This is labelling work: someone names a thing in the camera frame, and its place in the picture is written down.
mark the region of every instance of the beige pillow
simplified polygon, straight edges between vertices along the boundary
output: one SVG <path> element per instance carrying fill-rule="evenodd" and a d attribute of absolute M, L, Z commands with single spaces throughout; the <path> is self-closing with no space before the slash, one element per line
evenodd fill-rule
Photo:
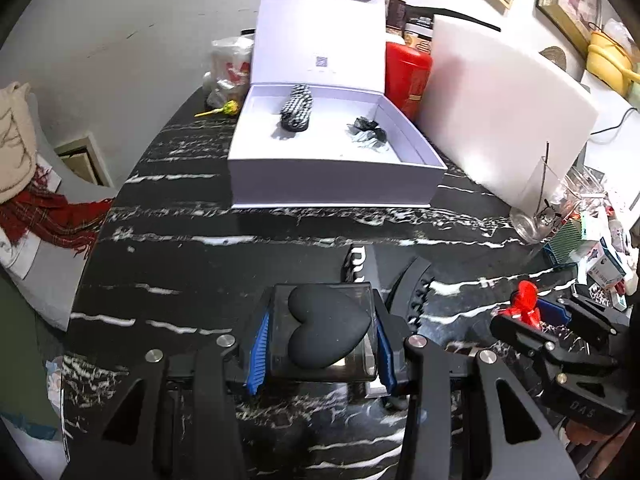
<path fill-rule="evenodd" d="M 30 86 L 0 90 L 0 203 L 20 193 L 36 171 L 36 136 L 25 101 Z"/>

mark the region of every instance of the picture frame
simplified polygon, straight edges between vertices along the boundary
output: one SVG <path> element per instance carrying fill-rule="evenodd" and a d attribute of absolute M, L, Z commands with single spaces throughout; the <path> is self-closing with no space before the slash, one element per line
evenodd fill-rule
<path fill-rule="evenodd" d="M 602 25 L 602 0 L 538 0 L 536 6 L 586 58 L 591 41 L 589 23 Z"/>

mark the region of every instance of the houndstooth fabric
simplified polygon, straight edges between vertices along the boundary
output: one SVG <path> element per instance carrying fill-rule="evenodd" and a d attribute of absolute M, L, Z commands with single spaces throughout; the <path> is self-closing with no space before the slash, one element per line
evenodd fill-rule
<path fill-rule="evenodd" d="M 289 99 L 280 111 L 280 123 L 285 130 L 301 132 L 308 127 L 313 98 L 306 84 L 294 85 Z"/>

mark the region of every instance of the red plaid scarf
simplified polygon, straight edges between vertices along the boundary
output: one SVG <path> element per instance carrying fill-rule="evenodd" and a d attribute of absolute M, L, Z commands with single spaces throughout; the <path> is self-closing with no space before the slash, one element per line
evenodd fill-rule
<path fill-rule="evenodd" d="M 0 228 L 13 246 L 29 230 L 76 253 L 90 249 L 113 200 L 70 204 L 65 196 L 49 191 L 46 182 L 46 173 L 38 167 L 25 189 L 0 204 Z"/>

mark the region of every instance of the small box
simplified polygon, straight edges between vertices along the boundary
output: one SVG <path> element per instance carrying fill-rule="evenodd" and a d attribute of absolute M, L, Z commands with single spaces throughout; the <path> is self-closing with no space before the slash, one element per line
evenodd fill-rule
<path fill-rule="evenodd" d="M 260 0 L 251 88 L 228 154 L 234 207 L 425 206 L 446 165 L 384 96 L 385 0 Z M 313 96 L 309 127 L 278 124 L 293 85 Z M 376 120 L 389 149 L 353 142 Z"/>
<path fill-rule="evenodd" d="M 547 244 L 555 265 L 578 263 L 588 256 L 609 229 L 607 213 L 597 217 L 582 213 L 580 219 L 569 218 Z"/>
<path fill-rule="evenodd" d="M 604 238 L 587 258 L 587 274 L 604 289 L 611 288 L 625 277 L 625 270 L 615 251 L 610 250 Z"/>
<path fill-rule="evenodd" d="M 628 308 L 626 305 L 626 298 L 624 294 L 620 296 L 616 292 L 615 288 L 611 289 L 611 305 L 613 306 L 613 308 L 619 310 L 620 312 L 624 312 Z"/>

